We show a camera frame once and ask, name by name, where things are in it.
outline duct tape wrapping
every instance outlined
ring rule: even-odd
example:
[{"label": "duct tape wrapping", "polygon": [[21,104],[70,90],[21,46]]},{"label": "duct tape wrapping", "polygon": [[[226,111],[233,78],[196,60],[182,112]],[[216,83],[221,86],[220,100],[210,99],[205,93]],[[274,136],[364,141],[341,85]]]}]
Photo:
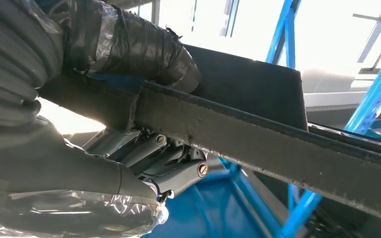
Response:
[{"label": "duct tape wrapping", "polygon": [[172,30],[100,0],[39,0],[39,5],[66,30],[67,69],[142,76],[184,92],[201,81]]},{"label": "duct tape wrapping", "polygon": [[173,31],[122,9],[117,13],[112,14],[117,18],[113,45],[101,72],[144,76],[182,91],[196,88],[200,72]]},{"label": "duct tape wrapping", "polygon": [[0,237],[138,238],[165,222],[156,200],[55,190],[10,194],[0,212]]}]

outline silver metal mechanism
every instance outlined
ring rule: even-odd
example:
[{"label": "silver metal mechanism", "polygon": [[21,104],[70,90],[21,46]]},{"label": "silver metal mechanism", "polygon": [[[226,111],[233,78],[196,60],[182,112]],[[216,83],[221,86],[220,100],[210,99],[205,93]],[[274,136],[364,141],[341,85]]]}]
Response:
[{"label": "silver metal mechanism", "polygon": [[157,135],[155,138],[155,144],[158,146],[164,146],[166,144],[166,137],[163,135]]},{"label": "silver metal mechanism", "polygon": [[203,178],[199,175],[199,168],[203,166],[208,171],[208,165],[205,161],[193,160],[184,164],[176,163],[168,166],[170,171],[167,173],[165,168],[164,170],[161,168],[159,173],[147,174],[146,171],[143,175],[158,186],[159,193],[172,190],[174,194],[180,194]]},{"label": "silver metal mechanism", "polygon": [[208,165],[206,163],[200,163],[198,166],[198,176],[205,177],[208,173]]},{"label": "silver metal mechanism", "polygon": [[148,130],[119,133],[106,128],[86,143],[87,151],[124,164],[141,181],[173,198],[208,173],[199,149]]}]

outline gray hose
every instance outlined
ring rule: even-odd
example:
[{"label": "gray hose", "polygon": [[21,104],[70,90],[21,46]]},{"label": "gray hose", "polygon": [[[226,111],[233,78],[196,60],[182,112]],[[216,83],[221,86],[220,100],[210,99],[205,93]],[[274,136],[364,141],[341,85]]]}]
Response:
[{"label": "gray hose", "polygon": [[36,88],[59,75],[63,31],[33,0],[0,0],[0,179],[9,192],[83,190],[155,199],[125,166],[67,147],[37,119]]}]

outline bright light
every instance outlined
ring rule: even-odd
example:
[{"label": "bright light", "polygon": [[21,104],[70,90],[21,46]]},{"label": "bright light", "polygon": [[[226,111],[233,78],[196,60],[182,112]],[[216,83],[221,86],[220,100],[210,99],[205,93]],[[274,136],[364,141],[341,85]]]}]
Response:
[{"label": "bright light", "polygon": [[83,117],[50,101],[39,98],[42,109],[39,115],[50,120],[60,134],[75,134],[101,131],[105,126],[95,120]]},{"label": "bright light", "polygon": [[50,214],[88,214],[91,212],[51,212]]}]

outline window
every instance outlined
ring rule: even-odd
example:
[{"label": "window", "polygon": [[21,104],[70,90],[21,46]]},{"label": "window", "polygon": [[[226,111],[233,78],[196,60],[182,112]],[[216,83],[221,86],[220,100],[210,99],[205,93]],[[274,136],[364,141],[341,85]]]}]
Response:
[{"label": "window", "polygon": [[147,21],[151,21],[152,17],[152,2],[149,2],[147,4],[136,6],[130,9],[126,9],[126,11],[132,12],[142,18],[144,18]]}]

